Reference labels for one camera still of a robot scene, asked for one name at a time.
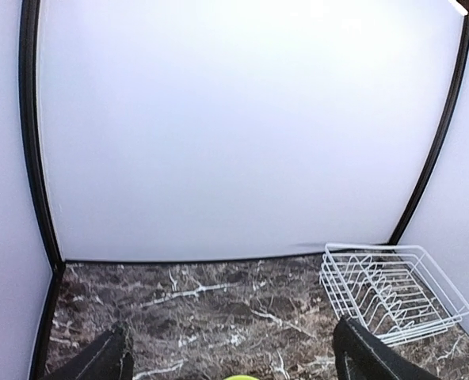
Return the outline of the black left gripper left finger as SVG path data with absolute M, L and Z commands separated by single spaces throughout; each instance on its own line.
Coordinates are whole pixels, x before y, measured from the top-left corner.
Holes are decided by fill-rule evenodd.
M 105 330 L 47 380 L 131 380 L 133 378 L 133 338 L 126 322 L 119 321 Z

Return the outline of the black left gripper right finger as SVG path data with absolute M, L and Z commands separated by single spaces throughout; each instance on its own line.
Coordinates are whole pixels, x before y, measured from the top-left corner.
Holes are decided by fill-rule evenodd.
M 435 379 L 401 357 L 350 317 L 341 317 L 334 328 L 333 349 L 339 379 Z

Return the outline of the lime green cup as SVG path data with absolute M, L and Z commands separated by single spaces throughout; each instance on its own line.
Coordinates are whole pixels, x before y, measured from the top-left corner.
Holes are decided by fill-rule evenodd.
M 256 378 L 248 374 L 235 374 L 235 375 L 226 377 L 223 380 L 259 380 L 259 378 Z

